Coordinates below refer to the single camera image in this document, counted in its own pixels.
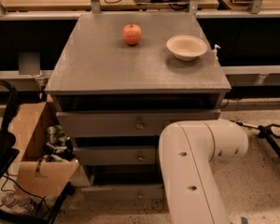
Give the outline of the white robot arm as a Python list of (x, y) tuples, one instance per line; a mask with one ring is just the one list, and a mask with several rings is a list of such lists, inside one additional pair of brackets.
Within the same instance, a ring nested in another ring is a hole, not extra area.
[(213, 172), (242, 158), (248, 138), (225, 119), (178, 121), (163, 129), (159, 156), (172, 224), (231, 224)]

